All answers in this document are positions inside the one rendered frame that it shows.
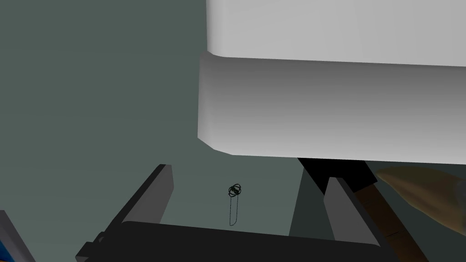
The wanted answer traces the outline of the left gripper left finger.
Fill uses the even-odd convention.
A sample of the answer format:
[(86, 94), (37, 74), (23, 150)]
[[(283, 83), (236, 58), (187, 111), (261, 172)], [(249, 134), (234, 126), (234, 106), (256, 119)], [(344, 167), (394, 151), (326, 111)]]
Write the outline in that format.
[(158, 165), (114, 217), (109, 228), (114, 229), (126, 221), (160, 223), (173, 189), (172, 166)]

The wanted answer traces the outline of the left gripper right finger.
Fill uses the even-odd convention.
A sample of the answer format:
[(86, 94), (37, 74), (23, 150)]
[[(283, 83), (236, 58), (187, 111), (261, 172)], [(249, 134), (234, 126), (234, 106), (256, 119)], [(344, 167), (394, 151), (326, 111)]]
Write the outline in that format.
[(382, 247), (379, 228), (343, 178), (329, 178), (324, 205), (335, 240)]

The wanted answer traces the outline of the brown wooden bar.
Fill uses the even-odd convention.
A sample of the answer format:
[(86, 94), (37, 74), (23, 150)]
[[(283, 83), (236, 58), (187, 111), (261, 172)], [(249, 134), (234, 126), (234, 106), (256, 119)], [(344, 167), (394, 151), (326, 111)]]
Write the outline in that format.
[(401, 220), (373, 184), (355, 192), (400, 262), (429, 262)]

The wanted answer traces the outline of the brown tapered shape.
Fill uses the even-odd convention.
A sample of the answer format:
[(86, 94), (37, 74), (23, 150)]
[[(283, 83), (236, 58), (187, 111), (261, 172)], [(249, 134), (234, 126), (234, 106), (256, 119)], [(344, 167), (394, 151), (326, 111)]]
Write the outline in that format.
[(383, 168), (376, 175), (411, 206), (466, 236), (466, 179), (415, 166)]

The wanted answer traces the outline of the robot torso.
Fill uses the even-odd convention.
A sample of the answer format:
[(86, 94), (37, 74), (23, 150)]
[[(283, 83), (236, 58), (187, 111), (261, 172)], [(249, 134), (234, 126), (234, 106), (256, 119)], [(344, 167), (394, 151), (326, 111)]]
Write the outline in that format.
[(466, 164), (466, 0), (206, 0), (206, 18), (211, 148)]

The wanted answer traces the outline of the grey and blue box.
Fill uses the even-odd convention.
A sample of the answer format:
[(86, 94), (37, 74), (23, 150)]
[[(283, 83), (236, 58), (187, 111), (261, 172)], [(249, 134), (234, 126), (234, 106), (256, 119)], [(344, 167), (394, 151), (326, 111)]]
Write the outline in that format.
[(0, 210), (0, 262), (36, 262), (4, 210)]

